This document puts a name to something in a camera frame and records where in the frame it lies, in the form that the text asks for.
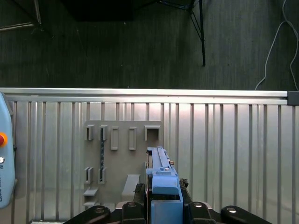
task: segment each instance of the gray bracket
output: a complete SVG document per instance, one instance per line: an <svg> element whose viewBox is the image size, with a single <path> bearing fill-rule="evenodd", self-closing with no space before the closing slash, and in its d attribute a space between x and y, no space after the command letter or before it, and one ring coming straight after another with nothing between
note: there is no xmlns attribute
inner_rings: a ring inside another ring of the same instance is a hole
<svg viewBox="0 0 299 224"><path fill-rule="evenodd" d="M93 139L85 138L83 148L84 166L93 168L90 183L84 185L85 203L116 204L131 198L136 180L145 179L147 147L164 145L162 122L89 120L85 127L93 130Z"/></svg>

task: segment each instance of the metal bar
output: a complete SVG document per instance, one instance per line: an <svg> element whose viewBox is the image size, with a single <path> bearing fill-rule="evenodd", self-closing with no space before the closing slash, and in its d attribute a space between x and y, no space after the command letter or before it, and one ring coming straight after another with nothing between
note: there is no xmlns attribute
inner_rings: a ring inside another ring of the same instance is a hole
<svg viewBox="0 0 299 224"><path fill-rule="evenodd" d="M11 31L11 30L16 30L16 29L21 29L21 28L29 28L29 27L34 27L34 24L32 24L31 22L27 22L27 23L22 23L22 24L17 24L17 25L0 27L0 32Z"/></svg>
<svg viewBox="0 0 299 224"><path fill-rule="evenodd" d="M239 97L39 97L39 96L8 96L9 101L17 102L110 102L110 103L173 103L173 104L277 104L287 105L286 99L239 98Z"/></svg>
<svg viewBox="0 0 299 224"><path fill-rule="evenodd" d="M250 97L286 99L287 91L233 91L233 90L163 90L163 89L84 89L84 88L0 88L8 96L61 96L61 97L117 97L117 96L177 96L177 97Z"/></svg>
<svg viewBox="0 0 299 224"><path fill-rule="evenodd" d="M201 36L200 36L200 34L199 34L198 30L197 30L197 27L196 27L196 25L195 25L195 22L194 22L194 20L193 20L193 18L192 18L192 15L194 15L194 13L190 14L191 21L192 21L192 23L193 23L193 25L194 25L194 28L195 28L195 30L196 30L196 33L197 33L198 37L199 37L200 40L202 41Z"/></svg>
<svg viewBox="0 0 299 224"><path fill-rule="evenodd" d="M201 30L201 47L202 47L202 63L206 65L206 52L205 52L205 36L204 36L204 21L202 13L202 0L199 0L199 16L200 16L200 30Z"/></svg>
<svg viewBox="0 0 299 224"><path fill-rule="evenodd" d="M34 6L35 6L35 8L36 8L36 18L37 18L38 24L41 25L41 23L42 23L42 19L41 19L41 14L40 14L40 11L39 11L39 3L38 3L38 0L34 0Z"/></svg>
<svg viewBox="0 0 299 224"><path fill-rule="evenodd" d="M192 12L192 14L193 14L193 16L194 16L194 18L195 18L197 27L198 27L198 29L199 29L199 31L200 31L200 33L201 33L201 29L200 29L200 25L198 24L198 20L196 19L196 16L195 16L194 12Z"/></svg>

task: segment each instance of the aluminum wall panel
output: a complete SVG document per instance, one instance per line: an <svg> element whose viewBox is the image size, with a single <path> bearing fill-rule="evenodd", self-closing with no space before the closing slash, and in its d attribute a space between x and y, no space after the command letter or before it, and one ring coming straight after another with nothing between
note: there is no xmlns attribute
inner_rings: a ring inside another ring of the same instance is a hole
<svg viewBox="0 0 299 224"><path fill-rule="evenodd" d="M286 106L284 93L225 93L209 103L202 92L135 98L64 92L62 99L50 91L28 101L8 91L19 182L13 202L0 210L1 223L66 220L84 209L81 130L88 119L104 119L163 121L164 147L189 179L194 200L299 224L299 107Z"/></svg>

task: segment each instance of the black stand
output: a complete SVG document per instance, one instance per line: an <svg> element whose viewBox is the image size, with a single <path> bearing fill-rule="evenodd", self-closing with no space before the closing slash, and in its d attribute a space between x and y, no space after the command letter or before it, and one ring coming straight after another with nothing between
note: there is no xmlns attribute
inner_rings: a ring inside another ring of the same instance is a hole
<svg viewBox="0 0 299 224"><path fill-rule="evenodd" d="M173 3L173 2L165 1L165 0L153 0L149 3L146 3L146 4L138 7L137 10L141 9L141 8L144 8L146 6L149 6L149 5L155 4L155 3L162 4L162 5L165 5L165 6L174 7L174 8L177 8L177 9L181 9L181 10L187 11L189 13L190 18L192 20L192 23L195 27L195 30L198 34L198 37L199 37L200 41L201 41L202 63L203 63L203 66L205 66L206 65L206 53L205 53L205 36L204 36L204 23L203 23L203 13L202 13L202 0L199 0L200 24L198 23L198 20L196 19L196 16L195 16L194 11L193 11L193 9L196 5L195 0L191 0L189 5L181 5L181 4L177 4L177 3Z"/></svg>
<svg viewBox="0 0 299 224"><path fill-rule="evenodd" d="M41 19L41 15L40 15L38 0L33 0L34 6L35 6L35 11L36 11L36 18L34 16L32 16L30 13L28 13L17 1L15 1L15 0L6 0L6 1L8 3L10 3L12 6L14 6L15 8L19 9L19 11L23 12L23 14L28 17L28 20L30 20L30 22L6 26L6 27L0 27L0 32L11 31L11 30L16 30L16 29L21 29L21 28L34 28L35 27L41 31L45 31L47 34L50 35L50 33L47 30L45 30L42 26L42 19Z"/></svg>

